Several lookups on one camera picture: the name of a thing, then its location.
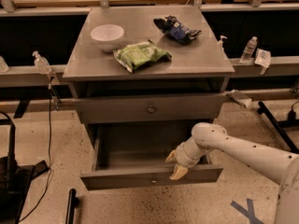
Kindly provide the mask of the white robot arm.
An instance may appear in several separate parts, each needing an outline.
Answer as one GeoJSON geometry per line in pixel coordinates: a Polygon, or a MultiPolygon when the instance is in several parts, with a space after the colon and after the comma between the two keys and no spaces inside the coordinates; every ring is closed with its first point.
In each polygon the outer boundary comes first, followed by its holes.
{"type": "Polygon", "coordinates": [[[233,137],[218,124],[200,122],[192,135],[170,152],[171,180],[179,180],[208,152],[217,149],[279,184],[274,224],[299,224],[299,155],[233,137]]]}

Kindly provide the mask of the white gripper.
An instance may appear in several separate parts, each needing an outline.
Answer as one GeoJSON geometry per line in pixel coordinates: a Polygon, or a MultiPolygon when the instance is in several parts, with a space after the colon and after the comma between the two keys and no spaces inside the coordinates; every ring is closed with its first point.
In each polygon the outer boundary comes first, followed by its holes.
{"type": "Polygon", "coordinates": [[[194,167],[200,159],[209,152],[208,148],[198,146],[192,138],[177,146],[165,159],[166,163],[177,161],[171,180],[179,180],[188,173],[188,168],[194,167]]]}

